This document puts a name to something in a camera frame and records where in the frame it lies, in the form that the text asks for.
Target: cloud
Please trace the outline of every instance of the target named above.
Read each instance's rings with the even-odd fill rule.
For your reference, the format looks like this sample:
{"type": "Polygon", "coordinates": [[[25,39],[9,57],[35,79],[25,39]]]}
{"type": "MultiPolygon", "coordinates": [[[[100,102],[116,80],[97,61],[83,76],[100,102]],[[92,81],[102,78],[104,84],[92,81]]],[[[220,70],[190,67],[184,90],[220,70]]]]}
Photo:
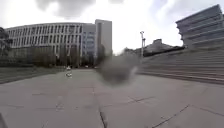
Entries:
{"type": "Polygon", "coordinates": [[[224,8],[223,0],[167,0],[166,4],[157,13],[160,20],[175,20],[182,19],[188,15],[198,11],[220,4],[224,8]]]}
{"type": "Polygon", "coordinates": [[[50,4],[58,3],[56,12],[58,16],[64,18],[79,17],[85,8],[91,6],[96,0],[36,0],[40,9],[46,10],[50,4]]]}
{"type": "Polygon", "coordinates": [[[0,27],[4,26],[6,0],[1,0],[0,4],[0,27]]]}
{"type": "Polygon", "coordinates": [[[124,0],[108,0],[108,1],[112,4],[120,4],[124,2],[124,0]]]}

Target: lamp post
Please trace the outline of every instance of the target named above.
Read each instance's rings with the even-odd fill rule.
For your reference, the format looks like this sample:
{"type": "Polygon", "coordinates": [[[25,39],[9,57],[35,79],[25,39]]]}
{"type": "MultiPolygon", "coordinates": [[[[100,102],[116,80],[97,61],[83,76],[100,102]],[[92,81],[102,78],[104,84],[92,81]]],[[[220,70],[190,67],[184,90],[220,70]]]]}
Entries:
{"type": "Polygon", "coordinates": [[[144,47],[145,47],[145,38],[143,37],[144,31],[141,31],[140,34],[142,38],[141,58],[143,58],[144,47]]]}

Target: gray pavement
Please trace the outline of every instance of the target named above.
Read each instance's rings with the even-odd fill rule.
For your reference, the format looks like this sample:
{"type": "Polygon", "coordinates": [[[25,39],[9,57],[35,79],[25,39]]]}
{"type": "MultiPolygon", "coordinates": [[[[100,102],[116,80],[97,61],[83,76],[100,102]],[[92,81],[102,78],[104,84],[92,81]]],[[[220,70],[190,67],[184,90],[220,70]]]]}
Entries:
{"type": "Polygon", "coordinates": [[[107,86],[92,70],[0,85],[8,128],[222,128],[224,86],[137,75],[107,86]]]}

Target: sky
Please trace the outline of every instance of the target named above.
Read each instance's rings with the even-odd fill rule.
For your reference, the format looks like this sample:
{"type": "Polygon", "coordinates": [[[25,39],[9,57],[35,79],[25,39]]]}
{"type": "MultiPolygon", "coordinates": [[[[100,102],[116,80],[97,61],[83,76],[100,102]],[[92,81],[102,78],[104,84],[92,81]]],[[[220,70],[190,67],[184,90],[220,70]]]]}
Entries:
{"type": "Polygon", "coordinates": [[[113,22],[113,51],[141,47],[140,31],[146,45],[161,38],[163,43],[180,46],[175,22],[223,0],[0,0],[3,28],[51,22],[113,22]]]}

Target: building facade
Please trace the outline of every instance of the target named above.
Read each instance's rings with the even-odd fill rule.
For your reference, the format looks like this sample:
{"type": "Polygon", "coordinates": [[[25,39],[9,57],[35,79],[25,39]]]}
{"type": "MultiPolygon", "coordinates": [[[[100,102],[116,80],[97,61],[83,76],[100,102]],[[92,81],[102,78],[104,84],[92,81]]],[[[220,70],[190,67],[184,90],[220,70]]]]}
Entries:
{"type": "Polygon", "coordinates": [[[159,52],[170,48],[172,48],[172,46],[162,43],[162,39],[156,39],[152,44],[146,46],[144,50],[146,52],[159,52]]]}
{"type": "Polygon", "coordinates": [[[112,21],[96,20],[96,51],[104,51],[106,56],[113,54],[112,50],[112,21]]]}
{"type": "Polygon", "coordinates": [[[40,51],[53,51],[55,56],[59,57],[62,48],[65,47],[66,54],[69,55],[74,54],[71,49],[75,47],[80,57],[94,56],[94,58],[97,58],[97,44],[101,43],[97,42],[98,36],[102,40],[106,38],[105,41],[109,42],[109,45],[105,44],[105,47],[112,50],[112,22],[104,22],[111,23],[109,33],[107,25],[101,26],[102,32],[105,32],[106,35],[103,33],[97,34],[98,24],[73,22],[24,25],[7,28],[6,32],[9,34],[9,38],[13,40],[11,44],[14,51],[13,57],[27,55],[31,47],[39,47],[40,51]]]}
{"type": "Polygon", "coordinates": [[[219,5],[190,15],[176,24],[187,47],[208,46],[211,43],[220,45],[224,42],[224,17],[219,5]]]}

